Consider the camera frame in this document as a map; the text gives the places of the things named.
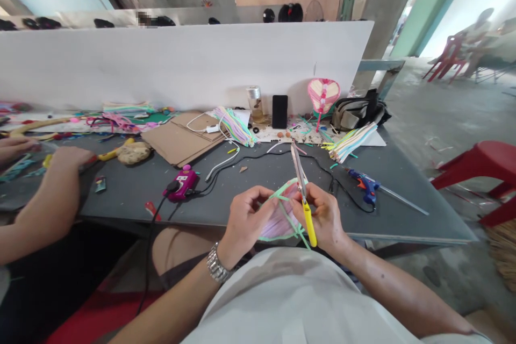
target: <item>glass bottle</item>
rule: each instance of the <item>glass bottle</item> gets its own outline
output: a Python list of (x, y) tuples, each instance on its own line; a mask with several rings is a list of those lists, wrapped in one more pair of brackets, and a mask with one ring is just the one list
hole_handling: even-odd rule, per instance
[(247, 99), (249, 101), (249, 107), (251, 109), (251, 117), (253, 122), (261, 124), (265, 122), (265, 116), (263, 115), (262, 96), (260, 87), (250, 86), (247, 88)]

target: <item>seated person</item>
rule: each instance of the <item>seated person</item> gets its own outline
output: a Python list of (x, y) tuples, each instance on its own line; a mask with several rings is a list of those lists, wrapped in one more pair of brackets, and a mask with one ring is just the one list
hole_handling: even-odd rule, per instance
[[(206, 230), (158, 235), (156, 269), (166, 283), (177, 283), (111, 343), (490, 342), (417, 279), (346, 235), (334, 196), (313, 183), (306, 188), (316, 207), (318, 246), (332, 260), (305, 248), (275, 247), (244, 263), (278, 206), (277, 198), (264, 203), (271, 190), (253, 187), (233, 199), (226, 232), (215, 245), (218, 237)], [(290, 205), (306, 227), (300, 194)]]
[[(491, 28), (491, 22), (488, 19), (494, 12), (494, 8), (487, 8), (478, 15), (476, 22), (471, 24), (469, 27), (457, 32), (454, 37), (462, 38), (461, 50), (458, 53), (459, 59), (466, 59), (468, 57), (468, 49), (476, 47), (484, 36), (488, 33)], [(430, 62), (429, 65), (434, 65), (441, 60), (441, 57), (437, 57)]]
[[(0, 167), (37, 145), (27, 137), (0, 140)], [(95, 224), (74, 225), (79, 167), (93, 156), (76, 147), (57, 149), (34, 197), (12, 224), (0, 227), (0, 269), (8, 269), (0, 272), (1, 342), (45, 340), (135, 242)]]
[(497, 34), (489, 34), (472, 48), (464, 77), (470, 78), (479, 67), (506, 68), (516, 61), (516, 18), (503, 22)]

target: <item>floor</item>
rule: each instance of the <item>floor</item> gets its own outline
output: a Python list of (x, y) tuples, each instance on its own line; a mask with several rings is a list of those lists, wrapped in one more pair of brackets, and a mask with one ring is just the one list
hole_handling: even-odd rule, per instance
[[(388, 97), (393, 115), (385, 125), (402, 150), (428, 177), (437, 175), (435, 166), (469, 149), (474, 143), (491, 139), (516, 145), (516, 95), (511, 87), (516, 77), (504, 76), (497, 85), (492, 81), (475, 85), (473, 80), (422, 81), (428, 59), (409, 58)], [(464, 187), (486, 192), (495, 185), (490, 179), (476, 179)], [(479, 213), (490, 212), (496, 204), (479, 199), (460, 187), (442, 193), (471, 226), (479, 242), (467, 246), (432, 250), (391, 262), (423, 281), (450, 306), (468, 314), (494, 304), (508, 320), (516, 321), (516, 295), (509, 292), (489, 257), (484, 232), (478, 227)], [(124, 274), (115, 291), (134, 291), (144, 284), (145, 245), (136, 248), (126, 262)], [(155, 276), (151, 289), (160, 289)]]

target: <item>scissors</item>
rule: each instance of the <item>scissors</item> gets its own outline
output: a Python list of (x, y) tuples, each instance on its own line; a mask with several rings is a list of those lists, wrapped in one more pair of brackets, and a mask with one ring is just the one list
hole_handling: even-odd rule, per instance
[(297, 152), (297, 149), (293, 143), (290, 145), (290, 152), (292, 153), (292, 158), (294, 160), (294, 168), (296, 169), (298, 189), (299, 192), (301, 192), (303, 212), (305, 213), (306, 220), (306, 231), (308, 232), (308, 237), (310, 238), (310, 244), (312, 245), (312, 247), (315, 247), (317, 246), (317, 238), (316, 232), (313, 229), (312, 210), (310, 209), (310, 206), (306, 201), (305, 173), (303, 171), (303, 167), (301, 166), (301, 158), (299, 157), (299, 153)]

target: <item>pink pipe cleaner fan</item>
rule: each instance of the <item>pink pipe cleaner fan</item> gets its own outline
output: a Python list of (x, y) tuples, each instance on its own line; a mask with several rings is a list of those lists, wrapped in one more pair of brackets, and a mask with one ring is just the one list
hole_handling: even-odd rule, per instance
[(313, 109), (319, 113), (316, 132), (319, 132), (321, 116), (331, 109), (340, 97), (340, 86), (335, 81), (325, 78), (314, 78), (308, 84), (308, 95), (312, 100)]

